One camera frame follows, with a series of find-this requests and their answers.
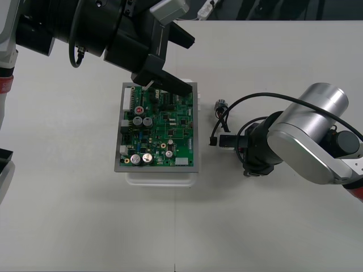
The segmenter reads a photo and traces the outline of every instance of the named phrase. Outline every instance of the green circuit board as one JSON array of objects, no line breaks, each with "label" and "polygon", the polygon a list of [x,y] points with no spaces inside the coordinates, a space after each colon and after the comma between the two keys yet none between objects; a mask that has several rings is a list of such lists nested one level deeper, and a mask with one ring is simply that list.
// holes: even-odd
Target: green circuit board
[{"label": "green circuit board", "polygon": [[[121,156],[121,166],[132,166],[131,156],[139,154],[142,158],[145,153],[153,156],[151,164],[142,164],[146,167],[194,165],[192,93],[181,97],[158,89],[132,87],[130,103],[130,111],[124,112],[124,119],[129,121],[128,131],[122,136],[122,145],[127,146],[128,154]],[[134,125],[138,106],[143,107],[143,119],[153,120],[152,127]],[[167,151],[172,151],[172,158],[166,157]]]}]

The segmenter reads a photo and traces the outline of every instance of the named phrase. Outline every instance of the electrical cable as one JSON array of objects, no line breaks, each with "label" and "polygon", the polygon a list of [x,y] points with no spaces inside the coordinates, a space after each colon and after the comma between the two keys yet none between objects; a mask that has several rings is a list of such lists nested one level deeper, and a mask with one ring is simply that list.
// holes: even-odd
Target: electrical cable
[{"label": "electrical cable", "polygon": [[215,133],[218,129],[218,126],[220,125],[222,119],[224,119],[227,114],[235,107],[237,106],[239,103],[247,100],[247,99],[250,99],[250,98],[253,98],[253,97],[261,97],[261,96],[268,96],[268,97],[275,97],[275,98],[279,98],[279,99],[284,99],[284,100],[287,100],[287,101],[291,101],[293,103],[296,103],[296,104],[299,104],[299,105],[302,105],[304,107],[307,107],[307,108],[310,108],[310,109],[313,109],[314,111],[318,112],[318,113],[321,113],[329,118],[332,118],[333,120],[335,120],[336,122],[342,124],[343,126],[345,126],[347,129],[349,129],[351,132],[353,132],[362,142],[363,142],[363,135],[358,131],[356,130],[353,126],[351,126],[350,124],[348,124],[347,122],[345,122],[344,120],[340,119],[338,116],[324,110],[324,109],[321,109],[315,105],[312,105],[308,102],[305,102],[305,101],[302,101],[300,99],[296,99],[296,98],[293,98],[293,97],[290,97],[290,96],[287,96],[287,95],[280,95],[279,93],[271,93],[271,92],[259,92],[259,93],[253,93],[251,95],[247,95],[247,96],[244,96],[240,99],[238,99],[236,102],[234,102],[232,105],[230,105],[228,107],[228,109],[226,109],[221,118],[217,121],[216,125],[214,126],[213,128],[213,131],[212,131],[212,134],[210,135],[210,145],[216,145],[216,141],[217,141],[217,137],[215,137]]},{"label": "electrical cable", "polygon": [[[222,113],[221,113],[221,112],[216,111],[216,117],[217,117],[217,119],[219,119],[221,116],[222,116]],[[225,132],[231,132],[231,131],[229,130],[229,128],[228,128],[228,124],[227,124],[227,122],[226,122],[225,120],[222,120],[222,121],[221,121],[221,123],[222,123],[222,128],[223,128],[223,130],[224,130]]]},{"label": "electrical cable", "polygon": [[74,68],[80,67],[82,60],[85,56],[85,53],[78,49],[77,61],[75,60],[75,57],[74,57],[75,38],[76,38],[78,25],[79,25],[79,16],[81,14],[81,9],[83,7],[84,1],[85,0],[78,1],[77,7],[75,8],[74,17],[73,17],[73,21],[72,21],[72,25],[70,27],[70,33],[69,33],[68,54],[69,54],[69,61]]},{"label": "electrical cable", "polygon": [[214,0],[211,0],[209,2],[212,5],[212,13],[214,12],[214,16],[216,17],[217,21],[219,21],[218,15],[217,15],[217,10],[216,10],[216,3]]},{"label": "electrical cable", "polygon": [[234,145],[234,149],[236,151],[236,154],[237,154],[237,157],[239,159],[239,161],[241,163],[244,163],[244,160],[242,158],[242,156],[240,155],[240,152],[239,152],[239,136],[241,135],[242,131],[244,131],[250,124],[253,124],[254,122],[257,122],[257,121],[260,121],[260,120],[265,120],[268,116],[264,116],[264,117],[259,117],[259,118],[256,118],[256,119],[253,119],[251,120],[250,122],[244,124],[241,129],[237,132],[237,136],[236,136],[236,142],[235,142],[235,145]]},{"label": "electrical cable", "polygon": [[[228,109],[228,106],[227,105],[223,105],[223,106],[220,106],[216,109],[216,113],[215,113],[215,116],[217,119],[219,119],[221,116],[222,116],[222,113],[225,111],[225,109]],[[226,116],[226,119],[222,120],[221,123],[222,123],[222,128],[224,129],[225,132],[231,132],[228,128],[228,124],[227,124],[227,120],[228,120],[228,116],[229,114],[227,114]]]}]

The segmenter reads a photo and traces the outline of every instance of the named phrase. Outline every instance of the white table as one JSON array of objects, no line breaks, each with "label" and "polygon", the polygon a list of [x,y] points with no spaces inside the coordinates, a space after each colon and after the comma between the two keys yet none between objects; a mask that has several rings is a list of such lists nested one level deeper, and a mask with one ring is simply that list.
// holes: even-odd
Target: white table
[{"label": "white table", "polygon": [[[121,83],[129,73],[88,56],[70,67],[20,49],[1,147],[17,166],[0,206],[0,270],[361,271],[363,205],[282,164],[244,178],[234,154],[209,147],[214,102],[253,92],[298,97],[329,82],[363,130],[362,22],[182,22],[190,49],[167,70],[199,83],[202,172],[191,189],[138,188],[113,172]],[[256,98],[230,127],[289,103]]]}]

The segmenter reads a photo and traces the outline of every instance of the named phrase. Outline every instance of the circuit board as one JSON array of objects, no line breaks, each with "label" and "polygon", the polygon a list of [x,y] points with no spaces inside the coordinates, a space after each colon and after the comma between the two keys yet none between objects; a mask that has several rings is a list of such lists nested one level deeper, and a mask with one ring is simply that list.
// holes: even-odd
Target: circuit board
[{"label": "circuit board", "polygon": [[[120,166],[193,167],[193,93],[181,97],[142,87],[125,92]],[[145,154],[152,161],[145,161]]]}]

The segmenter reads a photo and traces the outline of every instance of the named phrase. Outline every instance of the capacitor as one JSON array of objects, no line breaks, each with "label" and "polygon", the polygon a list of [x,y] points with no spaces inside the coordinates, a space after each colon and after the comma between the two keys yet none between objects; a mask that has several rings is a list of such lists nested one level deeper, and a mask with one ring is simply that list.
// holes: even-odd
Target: capacitor
[{"label": "capacitor", "polygon": [[150,153],[145,153],[143,156],[142,156],[142,161],[145,163],[145,164],[150,164],[153,162],[153,156],[152,154]]},{"label": "capacitor", "polygon": [[133,120],[132,123],[134,124],[135,127],[137,128],[141,128],[142,127],[142,118],[139,116],[136,116]]},{"label": "capacitor", "polygon": [[165,152],[165,157],[167,157],[168,159],[171,159],[171,158],[172,158],[172,156],[173,156],[172,151],[166,151],[166,152]]},{"label": "capacitor", "polygon": [[134,113],[136,116],[143,117],[145,115],[145,111],[143,110],[143,107],[137,106],[134,110]]},{"label": "capacitor", "polygon": [[137,155],[137,154],[132,155],[132,156],[131,156],[131,163],[132,163],[133,165],[139,165],[139,164],[141,163],[141,158],[140,158],[140,156],[139,156],[139,155]]},{"label": "capacitor", "polygon": [[151,119],[150,117],[146,117],[143,119],[143,125],[146,126],[148,129],[153,127],[153,119]]}]

